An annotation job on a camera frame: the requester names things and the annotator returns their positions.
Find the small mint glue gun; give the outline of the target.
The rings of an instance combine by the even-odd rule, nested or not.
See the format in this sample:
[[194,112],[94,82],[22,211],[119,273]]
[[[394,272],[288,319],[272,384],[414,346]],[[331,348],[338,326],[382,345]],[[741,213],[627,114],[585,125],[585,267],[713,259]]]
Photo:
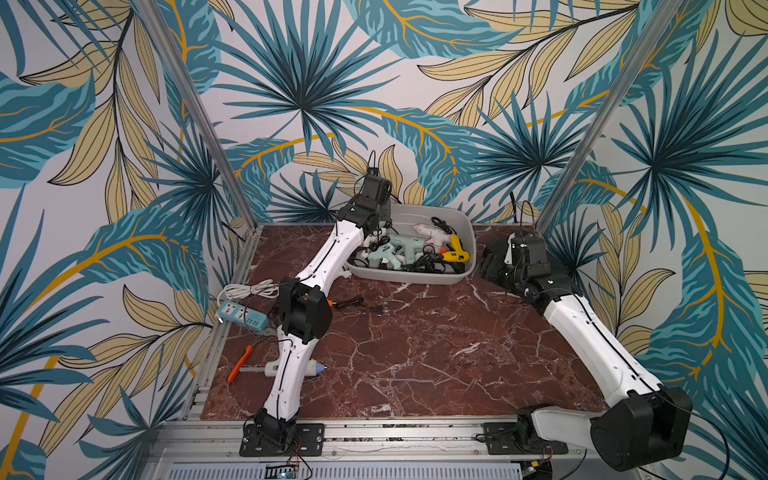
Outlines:
[[379,266],[382,262],[390,265],[393,270],[401,270],[403,261],[398,255],[398,247],[392,243],[386,243],[379,246],[375,251],[368,254],[369,265]]

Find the large mint glue gun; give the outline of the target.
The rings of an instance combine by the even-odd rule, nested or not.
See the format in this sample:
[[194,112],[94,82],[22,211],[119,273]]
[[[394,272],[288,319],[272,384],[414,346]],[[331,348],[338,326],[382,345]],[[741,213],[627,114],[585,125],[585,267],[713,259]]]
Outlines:
[[403,261],[403,269],[407,265],[414,264],[423,254],[423,248],[426,246],[426,239],[422,237],[392,235],[381,245],[386,243],[392,243],[398,247],[398,255]]

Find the yellow black glue gun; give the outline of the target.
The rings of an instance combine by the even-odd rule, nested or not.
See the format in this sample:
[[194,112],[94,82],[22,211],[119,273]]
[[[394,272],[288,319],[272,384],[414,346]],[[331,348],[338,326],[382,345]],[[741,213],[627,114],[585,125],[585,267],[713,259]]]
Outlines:
[[471,255],[466,251],[458,235],[453,234],[449,237],[448,246],[441,251],[442,259],[449,263],[466,263],[471,259]]

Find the white pink glue gun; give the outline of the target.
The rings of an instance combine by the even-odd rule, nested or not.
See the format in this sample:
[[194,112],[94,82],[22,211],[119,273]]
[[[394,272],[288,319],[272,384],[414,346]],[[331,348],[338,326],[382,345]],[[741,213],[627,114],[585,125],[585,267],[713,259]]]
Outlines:
[[442,246],[450,242],[451,234],[440,227],[419,223],[414,224],[412,228],[419,236],[427,238],[427,244]]

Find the large white blue glue gun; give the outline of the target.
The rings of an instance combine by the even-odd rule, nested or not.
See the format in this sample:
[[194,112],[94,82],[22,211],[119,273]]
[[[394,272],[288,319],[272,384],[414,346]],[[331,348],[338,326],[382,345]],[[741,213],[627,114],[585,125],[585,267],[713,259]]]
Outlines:
[[[268,362],[265,366],[242,366],[240,368],[241,373],[263,373],[266,377],[275,377],[279,369],[279,361],[274,360],[271,362]],[[314,377],[318,374],[322,373],[326,367],[317,362],[314,359],[311,359],[308,364],[306,365],[304,376],[305,377]]]

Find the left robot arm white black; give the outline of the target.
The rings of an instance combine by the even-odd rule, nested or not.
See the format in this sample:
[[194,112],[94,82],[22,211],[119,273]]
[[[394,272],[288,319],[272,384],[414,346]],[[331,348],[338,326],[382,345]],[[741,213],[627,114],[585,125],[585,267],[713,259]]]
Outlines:
[[310,263],[296,277],[279,283],[278,370],[263,407],[244,425],[242,455],[249,448],[262,456],[295,449],[305,369],[332,320],[327,294],[348,258],[388,217],[387,201],[371,205],[361,200],[349,202],[339,211],[333,231]]

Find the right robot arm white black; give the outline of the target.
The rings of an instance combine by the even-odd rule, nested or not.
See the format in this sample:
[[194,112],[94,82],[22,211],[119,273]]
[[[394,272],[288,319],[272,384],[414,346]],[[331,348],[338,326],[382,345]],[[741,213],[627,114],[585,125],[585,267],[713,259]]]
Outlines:
[[616,471],[672,459],[682,453],[692,402],[667,387],[598,318],[582,289],[551,257],[543,238],[511,234],[483,250],[481,277],[531,305],[568,342],[604,397],[600,414],[560,407],[523,413],[534,437],[595,451]]

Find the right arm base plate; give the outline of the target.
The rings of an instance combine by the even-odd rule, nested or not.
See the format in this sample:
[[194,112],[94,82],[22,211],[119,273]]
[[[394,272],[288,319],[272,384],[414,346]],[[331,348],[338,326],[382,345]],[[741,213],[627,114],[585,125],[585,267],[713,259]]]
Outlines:
[[488,422],[482,425],[482,432],[474,440],[487,447],[489,455],[537,455],[545,458],[569,452],[566,443],[542,439],[535,431],[530,419],[520,418],[514,422]]

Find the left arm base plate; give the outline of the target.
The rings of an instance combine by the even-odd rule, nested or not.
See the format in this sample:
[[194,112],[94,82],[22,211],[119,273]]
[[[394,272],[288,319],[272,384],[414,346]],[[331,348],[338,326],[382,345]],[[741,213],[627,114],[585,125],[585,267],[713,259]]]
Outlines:
[[299,423],[281,432],[251,423],[245,427],[239,455],[246,458],[287,457],[298,452],[302,457],[320,457],[324,434],[322,423]]

